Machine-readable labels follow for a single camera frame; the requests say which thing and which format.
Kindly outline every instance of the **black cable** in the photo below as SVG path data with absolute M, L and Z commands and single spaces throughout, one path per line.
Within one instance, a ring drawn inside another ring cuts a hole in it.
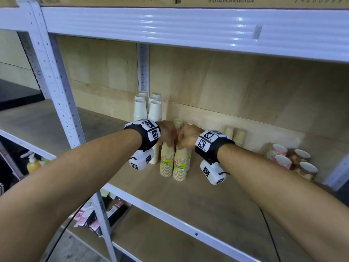
M 267 228 L 268 228 L 268 232 L 269 232 L 269 234 L 270 234 L 270 237 L 272 238 L 272 242 L 273 242 L 273 246 L 274 246 L 274 249 L 275 249 L 275 252 L 276 252 L 276 255 L 277 255 L 277 259 L 279 260 L 279 262 L 281 262 L 281 258 L 280 258 L 279 252 L 277 251 L 276 244 L 275 244 L 275 241 L 274 241 L 272 232 L 271 232 L 271 230 L 270 230 L 270 228 L 269 228 L 269 224 L 268 224 L 268 222 L 267 222 L 267 219 L 265 218 L 264 212 L 262 211 L 262 209 L 261 209 L 261 208 L 259 208 L 259 209 L 260 209 L 260 211 L 261 211 L 261 213 L 262 213 L 262 215 L 263 215 L 265 224 L 267 225 Z
M 59 235 L 58 239 L 56 240 L 54 246 L 52 247 L 50 253 L 48 254 L 48 256 L 45 259 L 45 262 L 48 262 L 48 260 L 50 259 L 50 256 L 52 255 L 54 249 L 56 248 L 59 240 L 61 240 L 62 235 L 64 234 L 64 232 L 66 231 L 66 229 L 68 228 L 69 224 L 72 222 L 72 220 L 75 218 L 75 216 L 77 215 L 77 213 L 81 210 L 81 208 L 86 204 L 86 202 L 88 202 L 90 200 L 90 198 L 88 198 L 82 205 L 81 207 L 74 213 L 74 215 L 72 216 L 72 218 L 68 221 L 67 225 L 64 227 L 63 232 L 61 232 L 61 234 Z

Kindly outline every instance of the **person's right arm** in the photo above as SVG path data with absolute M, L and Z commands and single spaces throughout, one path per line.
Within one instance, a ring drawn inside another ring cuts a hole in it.
M 194 149 L 203 129 L 185 125 L 177 148 Z M 349 208 L 292 171 L 233 144 L 218 160 L 247 194 L 316 261 L 349 261 Z

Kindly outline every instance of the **black wristband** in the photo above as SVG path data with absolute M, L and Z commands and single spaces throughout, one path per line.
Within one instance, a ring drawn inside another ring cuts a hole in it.
M 160 137 L 160 127 L 150 119 L 140 119 L 134 122 L 127 123 L 124 130 L 132 128 L 142 136 L 142 145 L 138 150 L 149 150 L 153 147 Z
M 226 143 L 235 144 L 231 139 L 219 131 L 204 131 L 195 143 L 195 152 L 204 158 L 209 164 L 219 162 L 218 149 Z

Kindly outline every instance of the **person's right hand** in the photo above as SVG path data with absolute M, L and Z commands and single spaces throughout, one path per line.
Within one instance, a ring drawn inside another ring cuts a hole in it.
M 184 147 L 193 150 L 195 148 L 195 143 L 201 133 L 204 130 L 195 125 L 184 125 L 183 128 L 178 133 L 178 143 L 176 146 L 177 150 L 183 149 Z

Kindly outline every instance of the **forearm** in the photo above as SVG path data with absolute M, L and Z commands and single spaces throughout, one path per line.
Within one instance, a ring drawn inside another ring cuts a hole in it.
M 349 211 L 341 202 L 286 168 L 235 145 L 223 145 L 218 159 L 314 259 L 347 258 Z
M 0 198 L 4 261 L 38 261 L 59 225 L 140 147 L 135 130 L 90 141 L 56 158 Z

